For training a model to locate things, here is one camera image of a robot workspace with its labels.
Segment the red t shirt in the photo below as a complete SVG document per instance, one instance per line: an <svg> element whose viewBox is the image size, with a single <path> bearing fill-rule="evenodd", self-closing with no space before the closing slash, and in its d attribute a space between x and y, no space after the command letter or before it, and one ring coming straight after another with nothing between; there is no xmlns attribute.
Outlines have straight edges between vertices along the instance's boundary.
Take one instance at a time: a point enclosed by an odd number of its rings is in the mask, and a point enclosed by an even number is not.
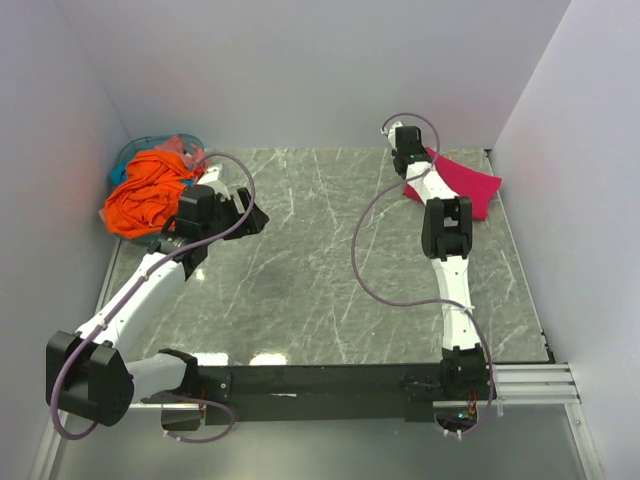
<svg viewBox="0 0 640 480"><path fill-rule="evenodd" d="M485 221L489 215L491 200L498 192L502 179L438 155L435 166L426 161L410 164L407 169L410 182L403 188L403 195L423 205L428 200L466 197L471 200L472 218Z"/></svg>

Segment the orange t shirt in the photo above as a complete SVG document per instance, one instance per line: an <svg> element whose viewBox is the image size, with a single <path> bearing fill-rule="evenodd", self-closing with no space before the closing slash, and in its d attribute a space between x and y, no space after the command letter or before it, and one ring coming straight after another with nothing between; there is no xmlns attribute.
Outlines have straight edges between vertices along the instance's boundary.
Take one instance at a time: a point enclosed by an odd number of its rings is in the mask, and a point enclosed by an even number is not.
<svg viewBox="0 0 640 480"><path fill-rule="evenodd" d="M177 153L161 150L139 152L126 173L126 181L105 200L103 216L110 233L129 240L159 233L196 179Z"/></svg>

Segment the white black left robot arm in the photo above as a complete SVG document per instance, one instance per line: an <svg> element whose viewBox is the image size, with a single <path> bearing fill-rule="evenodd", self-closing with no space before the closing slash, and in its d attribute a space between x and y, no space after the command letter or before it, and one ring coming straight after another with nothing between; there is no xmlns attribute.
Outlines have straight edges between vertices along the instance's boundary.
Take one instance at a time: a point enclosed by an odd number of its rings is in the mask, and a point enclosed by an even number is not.
<svg viewBox="0 0 640 480"><path fill-rule="evenodd" d="M268 216L255 188L225 195L207 185L186 188L171 216L147 248L137 270L114 297L73 333L56 332L46 346L46 402L55 430L70 439L63 412L113 426L130 405L167 392L176 401L200 390L195 356L163 349L128 363L126 355L165 299L207 258L210 244L260 233Z"/></svg>

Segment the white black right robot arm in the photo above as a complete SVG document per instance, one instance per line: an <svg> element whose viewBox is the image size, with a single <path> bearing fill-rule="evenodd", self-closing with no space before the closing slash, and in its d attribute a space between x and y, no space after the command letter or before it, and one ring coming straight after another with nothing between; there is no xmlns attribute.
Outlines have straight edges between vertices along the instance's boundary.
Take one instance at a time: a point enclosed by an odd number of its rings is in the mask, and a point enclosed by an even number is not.
<svg viewBox="0 0 640 480"><path fill-rule="evenodd" d="M438 282L444 335L439 387L460 399L487 382L482 342L469 315L473 312L468 266L473 243L472 203L445 183L436 170L439 158L429 154L417 126L397 121L387 138L396 172L425 205L421 245Z"/></svg>

